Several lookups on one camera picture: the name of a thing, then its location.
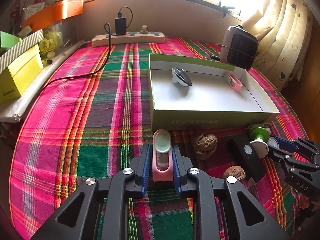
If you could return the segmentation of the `pink clip holder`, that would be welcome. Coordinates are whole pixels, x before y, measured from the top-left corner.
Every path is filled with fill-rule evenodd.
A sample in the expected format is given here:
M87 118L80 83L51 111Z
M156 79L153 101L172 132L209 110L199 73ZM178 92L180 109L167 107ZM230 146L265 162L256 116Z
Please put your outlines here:
M152 177L155 182L173 181L173 161L170 133L157 130L152 142Z
M242 89L242 82L233 74L225 73L223 74L223 79L235 92L240 92Z

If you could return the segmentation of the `green white suction holder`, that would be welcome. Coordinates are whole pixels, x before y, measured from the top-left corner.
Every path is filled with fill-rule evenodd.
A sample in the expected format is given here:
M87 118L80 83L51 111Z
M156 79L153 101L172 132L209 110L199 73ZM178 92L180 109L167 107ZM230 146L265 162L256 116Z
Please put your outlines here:
M268 140L270 138L271 130L267 127L256 127L250 131L249 137L251 145L256 151L260 159L264 158L268 154Z

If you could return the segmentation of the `brown walnut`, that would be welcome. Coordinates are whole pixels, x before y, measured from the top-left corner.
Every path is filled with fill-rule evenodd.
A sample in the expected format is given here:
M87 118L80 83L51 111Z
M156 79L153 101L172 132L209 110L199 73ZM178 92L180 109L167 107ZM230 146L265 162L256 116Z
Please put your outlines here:
M239 165L234 165L234 166L227 168L222 175L222 179L226 179L230 176L235 177L240 182L242 182L246 179L245 171Z
M194 151L196 158L206 160L216 151L218 139L213 134L202 133L194 142Z

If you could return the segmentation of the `black rectangular device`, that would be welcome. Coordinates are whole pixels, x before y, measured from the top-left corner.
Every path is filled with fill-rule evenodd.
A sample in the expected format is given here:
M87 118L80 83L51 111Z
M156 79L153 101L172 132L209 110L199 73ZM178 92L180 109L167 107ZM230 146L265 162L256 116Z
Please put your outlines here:
M256 184L263 179L265 167L245 134L229 139L227 147L234 161L244 169L248 181Z

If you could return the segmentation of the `black white round gadget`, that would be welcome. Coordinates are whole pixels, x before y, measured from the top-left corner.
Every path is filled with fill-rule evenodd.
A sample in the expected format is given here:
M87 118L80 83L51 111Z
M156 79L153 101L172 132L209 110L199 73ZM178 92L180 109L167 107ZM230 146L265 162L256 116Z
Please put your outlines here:
M191 87L191 79L186 74L185 70L182 68L173 67L171 70L172 73L172 83L179 83L184 87Z

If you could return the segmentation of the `green white cardboard box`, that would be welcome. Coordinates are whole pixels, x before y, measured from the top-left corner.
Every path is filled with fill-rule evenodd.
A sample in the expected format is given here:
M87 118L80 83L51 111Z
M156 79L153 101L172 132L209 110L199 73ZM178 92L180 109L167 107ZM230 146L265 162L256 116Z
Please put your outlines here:
M172 83L173 67L185 70L192 86ZM223 74L242 82L235 92ZM279 110L245 69L187 56L149 55L150 119L152 130L168 131L242 127L272 122Z

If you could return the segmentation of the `grey portable heater fan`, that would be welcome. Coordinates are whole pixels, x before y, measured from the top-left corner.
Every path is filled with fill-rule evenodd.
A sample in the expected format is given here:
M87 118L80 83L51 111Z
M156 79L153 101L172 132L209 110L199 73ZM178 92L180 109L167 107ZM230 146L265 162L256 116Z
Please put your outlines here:
M249 70L255 59L259 42L240 25L227 28L221 44L220 62Z

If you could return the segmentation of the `cream heart-pattern curtain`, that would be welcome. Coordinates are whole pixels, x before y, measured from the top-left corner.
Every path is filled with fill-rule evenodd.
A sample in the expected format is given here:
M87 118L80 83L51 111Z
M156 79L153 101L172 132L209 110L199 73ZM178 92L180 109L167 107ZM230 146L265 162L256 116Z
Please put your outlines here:
M312 32L312 12L304 0L257 0L242 22L259 40L253 66L282 90L299 80Z

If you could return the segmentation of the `white power strip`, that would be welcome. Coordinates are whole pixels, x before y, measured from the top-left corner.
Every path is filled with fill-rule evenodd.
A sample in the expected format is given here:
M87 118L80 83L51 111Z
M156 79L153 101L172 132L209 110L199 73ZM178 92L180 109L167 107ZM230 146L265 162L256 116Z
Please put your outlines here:
M125 35L111 35L111 44L126 43L164 43L165 35L159 32L149 32L142 34L139 32L128 32ZM92 47L107 46L109 44L109 35L97 35L91 40Z

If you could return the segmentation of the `black charger plug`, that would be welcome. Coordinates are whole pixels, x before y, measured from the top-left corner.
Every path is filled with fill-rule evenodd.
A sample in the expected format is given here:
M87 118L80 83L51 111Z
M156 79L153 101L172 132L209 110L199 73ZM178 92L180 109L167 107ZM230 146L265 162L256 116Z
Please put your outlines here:
M125 35L126 34L126 18L125 17L118 17L115 19L115 28L116 28L116 35Z

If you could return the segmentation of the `yellow green box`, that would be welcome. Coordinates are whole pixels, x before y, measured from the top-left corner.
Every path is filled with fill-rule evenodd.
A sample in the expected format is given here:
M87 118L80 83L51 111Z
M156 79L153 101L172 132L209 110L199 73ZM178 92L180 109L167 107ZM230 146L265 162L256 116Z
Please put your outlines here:
M1 72L1 103L20 98L42 70L40 49L36 44Z

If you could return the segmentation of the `yellow green toy figure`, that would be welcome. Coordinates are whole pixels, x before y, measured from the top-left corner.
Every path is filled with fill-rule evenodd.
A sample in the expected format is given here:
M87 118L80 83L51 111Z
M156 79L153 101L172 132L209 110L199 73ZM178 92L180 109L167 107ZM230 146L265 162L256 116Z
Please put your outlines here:
M52 59L63 49L63 36L58 31L45 31L39 43L40 55L43 59Z

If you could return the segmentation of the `striped white box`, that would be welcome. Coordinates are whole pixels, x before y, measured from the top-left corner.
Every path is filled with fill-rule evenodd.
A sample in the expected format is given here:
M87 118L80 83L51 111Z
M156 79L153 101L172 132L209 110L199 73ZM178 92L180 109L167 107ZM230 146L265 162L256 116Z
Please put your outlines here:
M7 52L5 52L1 56L0 64L1 64L1 71L2 73L5 68L8 67L15 59L17 59L20 55L26 52L28 49L32 48L33 46L37 45L41 40L43 40L43 30L40 29L37 32L29 35L28 37L22 39L18 44L14 45L10 48Z

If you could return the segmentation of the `orange shelf tray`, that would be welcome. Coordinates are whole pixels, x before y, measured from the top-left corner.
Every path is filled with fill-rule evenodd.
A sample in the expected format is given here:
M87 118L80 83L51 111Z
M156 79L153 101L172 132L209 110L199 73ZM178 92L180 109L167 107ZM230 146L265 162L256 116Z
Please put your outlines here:
M36 12L21 23L21 28L31 27L32 31L44 29L56 22L83 13L84 0L64 0L56 2Z

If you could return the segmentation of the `green folded box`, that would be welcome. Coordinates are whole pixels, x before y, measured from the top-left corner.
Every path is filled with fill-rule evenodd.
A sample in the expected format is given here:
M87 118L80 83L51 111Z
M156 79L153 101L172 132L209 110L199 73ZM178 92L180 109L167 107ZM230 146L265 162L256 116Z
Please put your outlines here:
M18 36L0 31L0 55L2 56L14 45L18 44L22 39Z

